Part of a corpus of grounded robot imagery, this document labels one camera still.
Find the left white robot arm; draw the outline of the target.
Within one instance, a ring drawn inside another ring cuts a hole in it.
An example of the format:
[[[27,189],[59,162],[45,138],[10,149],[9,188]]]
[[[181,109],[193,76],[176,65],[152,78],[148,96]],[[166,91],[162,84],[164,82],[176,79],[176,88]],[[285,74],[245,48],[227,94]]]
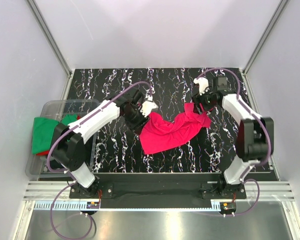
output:
[[[136,90],[133,95],[123,91],[104,100],[96,109],[69,124],[59,123],[53,131],[47,158],[53,158],[71,175],[80,192],[87,198],[98,195],[99,181],[86,163],[86,143],[101,128],[120,117],[127,127],[139,135],[149,121],[150,113],[157,109],[150,96]]]

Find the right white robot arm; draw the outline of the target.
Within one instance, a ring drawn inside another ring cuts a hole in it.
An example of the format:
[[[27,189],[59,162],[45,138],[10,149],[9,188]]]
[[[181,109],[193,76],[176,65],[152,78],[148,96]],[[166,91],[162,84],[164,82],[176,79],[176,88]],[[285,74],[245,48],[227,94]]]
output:
[[[192,101],[198,109],[204,112],[220,106],[238,124],[236,156],[220,175],[215,189],[226,199],[240,191],[247,174],[254,167],[267,163],[273,154],[274,121],[256,113],[240,95],[231,91],[224,76],[215,77],[212,84],[205,77],[197,77],[193,82],[198,86],[198,93],[192,96]]]

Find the pink t shirt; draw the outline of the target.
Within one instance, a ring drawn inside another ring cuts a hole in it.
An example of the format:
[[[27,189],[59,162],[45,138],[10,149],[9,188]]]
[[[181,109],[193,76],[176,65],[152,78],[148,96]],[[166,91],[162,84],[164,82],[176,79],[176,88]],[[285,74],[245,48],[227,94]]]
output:
[[[184,104],[184,112],[169,122],[152,112],[143,127],[139,140],[146,155],[164,152],[182,146],[194,138],[202,128],[209,128],[211,120],[204,113],[195,112],[193,102]]]

